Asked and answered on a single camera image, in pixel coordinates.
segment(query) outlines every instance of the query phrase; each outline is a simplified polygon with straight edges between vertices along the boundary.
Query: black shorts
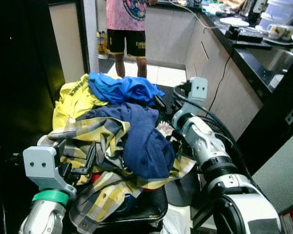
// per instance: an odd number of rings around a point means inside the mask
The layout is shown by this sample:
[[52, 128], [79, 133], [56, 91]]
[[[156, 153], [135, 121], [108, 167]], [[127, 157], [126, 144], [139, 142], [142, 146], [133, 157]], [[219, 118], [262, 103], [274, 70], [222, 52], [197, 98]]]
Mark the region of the black shorts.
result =
[[145, 31], [107, 30], [107, 48], [111, 54], [123, 54], [137, 58], [146, 57], [146, 33]]

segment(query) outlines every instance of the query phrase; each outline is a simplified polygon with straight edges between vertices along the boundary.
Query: sink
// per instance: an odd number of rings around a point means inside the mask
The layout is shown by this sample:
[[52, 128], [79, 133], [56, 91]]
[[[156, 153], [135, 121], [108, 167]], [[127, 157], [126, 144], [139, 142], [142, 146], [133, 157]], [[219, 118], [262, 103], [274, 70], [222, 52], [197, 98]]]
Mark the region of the sink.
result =
[[286, 73], [293, 63], [293, 51], [284, 48], [249, 49], [249, 51], [264, 68], [275, 74]]

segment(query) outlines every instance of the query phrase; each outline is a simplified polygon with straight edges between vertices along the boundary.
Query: wall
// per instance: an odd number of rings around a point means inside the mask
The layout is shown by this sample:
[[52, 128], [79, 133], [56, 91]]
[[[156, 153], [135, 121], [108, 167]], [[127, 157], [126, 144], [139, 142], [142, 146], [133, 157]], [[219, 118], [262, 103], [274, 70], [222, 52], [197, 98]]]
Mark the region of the wall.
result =
[[84, 74], [76, 5], [49, 7], [65, 82], [77, 81]]
[[95, 0], [84, 1], [84, 19], [86, 25], [87, 47], [90, 72], [99, 72], [97, 44], [97, 15]]
[[293, 136], [253, 178], [278, 212], [293, 205]]
[[106, 32], [106, 1], [96, 0], [96, 2], [97, 2], [98, 31]]

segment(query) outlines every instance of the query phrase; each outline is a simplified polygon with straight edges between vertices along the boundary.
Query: pile of clothes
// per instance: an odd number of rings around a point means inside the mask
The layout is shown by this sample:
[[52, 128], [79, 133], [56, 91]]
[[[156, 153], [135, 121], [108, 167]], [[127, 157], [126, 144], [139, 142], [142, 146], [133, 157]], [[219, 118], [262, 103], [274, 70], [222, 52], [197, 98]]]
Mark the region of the pile of clothes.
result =
[[66, 139], [61, 162], [75, 168], [85, 166], [89, 152], [95, 154], [92, 173], [76, 184], [88, 186], [69, 211], [78, 232], [93, 233], [125, 196], [137, 198], [144, 189], [158, 189], [194, 166], [195, 161], [176, 156], [155, 128], [159, 112], [150, 108], [155, 95], [165, 94], [145, 78], [113, 79], [102, 73], [85, 74], [61, 88], [53, 131], [38, 144]]

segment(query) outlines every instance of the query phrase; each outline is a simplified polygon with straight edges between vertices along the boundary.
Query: cup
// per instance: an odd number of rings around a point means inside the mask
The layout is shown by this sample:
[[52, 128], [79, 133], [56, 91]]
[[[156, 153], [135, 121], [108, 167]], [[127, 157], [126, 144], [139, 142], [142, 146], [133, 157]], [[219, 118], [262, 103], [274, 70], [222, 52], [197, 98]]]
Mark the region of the cup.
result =
[[291, 36], [293, 35], [293, 26], [284, 25], [285, 31], [281, 37], [282, 40], [291, 40]]
[[285, 26], [281, 24], [269, 24], [267, 27], [268, 37], [271, 39], [280, 39], [285, 29]]

